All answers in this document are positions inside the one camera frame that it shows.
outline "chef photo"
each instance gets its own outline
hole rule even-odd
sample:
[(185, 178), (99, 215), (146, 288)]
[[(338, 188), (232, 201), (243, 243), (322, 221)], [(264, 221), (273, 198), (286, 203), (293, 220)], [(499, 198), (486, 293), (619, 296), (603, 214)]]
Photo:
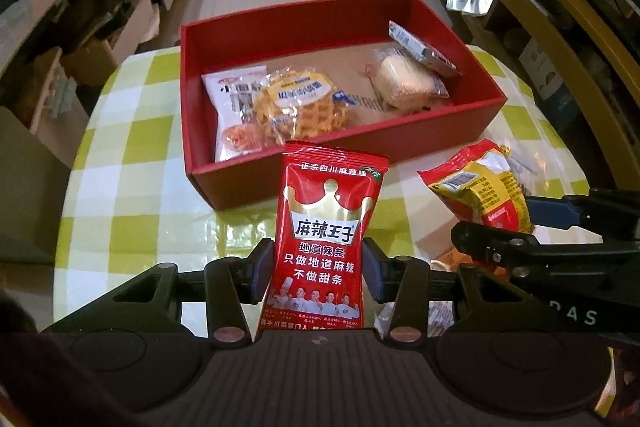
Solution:
[(305, 303), (310, 301), (305, 301), (305, 289), (300, 286), (296, 290), (296, 296), (287, 301), (286, 309), (291, 310), (293, 312), (303, 312), (305, 310)]
[(320, 292), (318, 290), (313, 290), (311, 292), (311, 300), (305, 301), (305, 305), (302, 311), (306, 313), (315, 313), (316, 315), (322, 315), (322, 304), (319, 301), (319, 298)]
[(276, 310), (287, 309), (287, 302), (289, 302), (289, 299), (291, 298), (291, 295), (288, 295), (289, 288), (291, 288), (292, 284), (293, 284), (293, 278), (287, 277), (284, 280), (284, 283), (282, 283), (282, 286), (280, 287), (280, 294), (276, 295), (275, 290), (272, 291), (271, 295), (267, 299), (267, 304), (270, 304)]
[(330, 315), (335, 317), (338, 315), (338, 308), (334, 303), (335, 293), (327, 292), (326, 293), (326, 302), (322, 304), (322, 315)]
[(336, 306), (338, 310), (338, 316), (344, 319), (359, 319), (360, 309), (357, 304), (354, 304), (353, 306), (353, 308), (349, 306), (349, 296), (347, 294), (344, 294), (342, 296), (342, 304), (338, 304)]

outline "orange package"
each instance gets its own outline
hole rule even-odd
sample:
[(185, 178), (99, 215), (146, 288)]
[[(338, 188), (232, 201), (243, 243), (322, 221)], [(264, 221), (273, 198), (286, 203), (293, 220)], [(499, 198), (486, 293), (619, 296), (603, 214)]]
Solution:
[(520, 186), (491, 140), (465, 147), (442, 165), (418, 174), (461, 221), (531, 232)]

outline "checkered tablecloth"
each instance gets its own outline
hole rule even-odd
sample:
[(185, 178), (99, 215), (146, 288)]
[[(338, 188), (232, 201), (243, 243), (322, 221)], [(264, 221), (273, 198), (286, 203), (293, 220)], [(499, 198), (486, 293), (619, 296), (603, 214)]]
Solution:
[[(484, 133), (517, 142), (545, 170), (537, 195), (586, 193), (582, 170), (533, 103), (529, 87), (491, 55), (470, 47), (508, 97)], [(227, 255), (246, 256), (273, 237), (276, 201), (214, 212), (184, 173), (179, 48), (129, 57), (104, 86), (71, 172), (54, 276), (60, 319), (145, 269), (165, 261), (202, 269)], [(390, 256), (433, 259), (450, 248), (455, 219), (417, 170), (460, 147), (393, 166), (385, 175), (367, 235)], [(543, 243), (594, 241), (576, 229), (536, 230)], [(247, 308), (251, 321), (256, 308)], [(204, 305), (185, 305), (183, 323), (206, 334)]]

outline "red box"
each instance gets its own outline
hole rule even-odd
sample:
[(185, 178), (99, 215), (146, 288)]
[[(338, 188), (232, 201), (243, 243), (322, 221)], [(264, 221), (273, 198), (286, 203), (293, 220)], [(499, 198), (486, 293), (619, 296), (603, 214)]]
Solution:
[(184, 166), (200, 195), (216, 210), (276, 196), (283, 150), (269, 148), (214, 162), (218, 115), (202, 74), (286, 55), (389, 42), (390, 20), (435, 46), (458, 67), (461, 76), (446, 80), (454, 105), (343, 129), (313, 141), (380, 153), (398, 162), (477, 139), (506, 97), (421, 0), (317, 0), (232, 13), (182, 27)]

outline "red snack bag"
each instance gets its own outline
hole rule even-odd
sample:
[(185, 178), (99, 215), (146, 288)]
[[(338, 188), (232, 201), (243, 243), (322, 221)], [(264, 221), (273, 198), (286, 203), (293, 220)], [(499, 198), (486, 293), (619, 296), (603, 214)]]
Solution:
[(362, 327), (360, 244), (387, 168), (384, 156), (286, 143), (276, 259), (258, 329)]
[(527, 203), (500, 148), (491, 140), (462, 148), (422, 181), (462, 221), (531, 232)]

